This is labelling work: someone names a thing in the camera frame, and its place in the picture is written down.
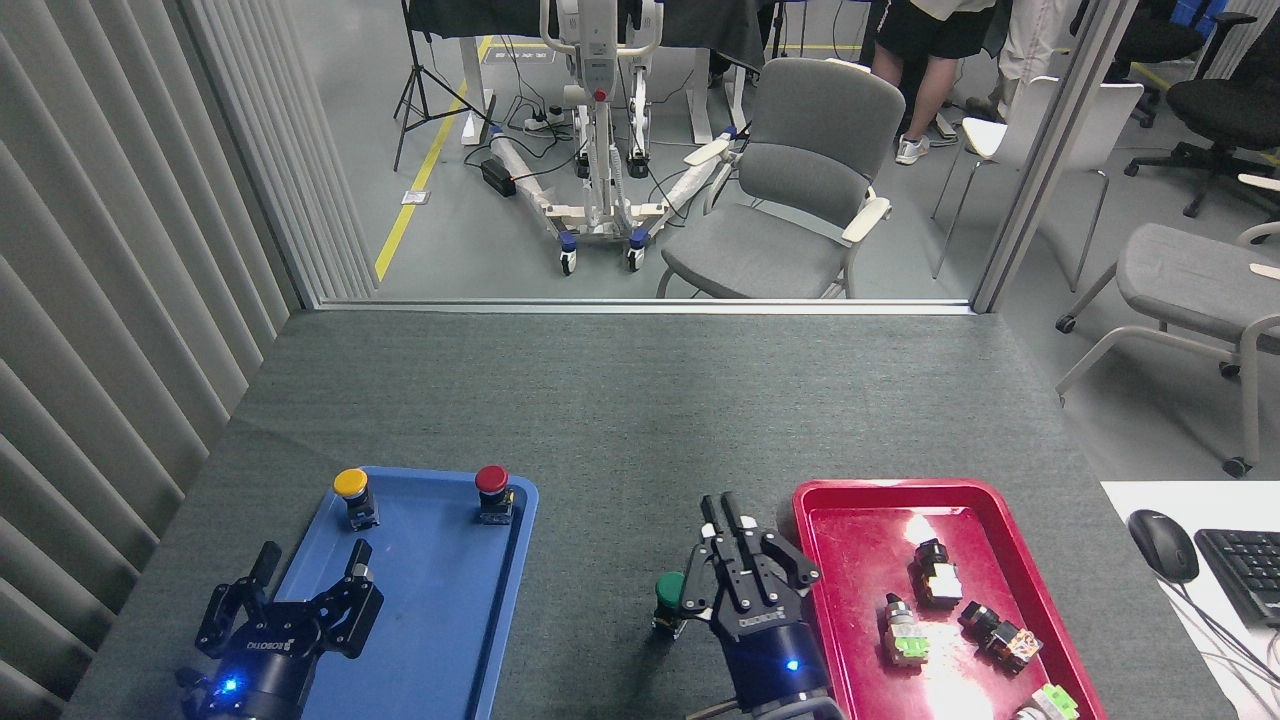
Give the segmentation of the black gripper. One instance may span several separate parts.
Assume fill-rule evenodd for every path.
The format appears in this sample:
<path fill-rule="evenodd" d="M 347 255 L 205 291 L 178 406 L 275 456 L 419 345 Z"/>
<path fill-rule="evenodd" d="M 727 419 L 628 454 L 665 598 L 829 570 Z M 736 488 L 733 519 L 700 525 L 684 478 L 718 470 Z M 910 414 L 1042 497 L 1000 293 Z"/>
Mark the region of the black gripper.
<path fill-rule="evenodd" d="M 803 597 L 819 568 L 777 530 L 746 515 L 732 492 L 701 500 L 704 523 L 684 580 L 684 612 L 701 618 L 721 643 L 739 707 L 788 705 L 829 685 L 817 635 L 800 616 L 742 626 L 742 611 Z"/>
<path fill-rule="evenodd" d="M 300 719 L 324 651 L 357 659 L 384 603 L 369 566 L 372 546 L 353 544 L 343 577 L 315 603 L 269 603 L 282 547 L 266 541 L 250 573 L 214 588 L 195 646 L 220 661 L 205 696 L 206 719 Z M 236 619 L 247 620 L 236 629 Z"/>

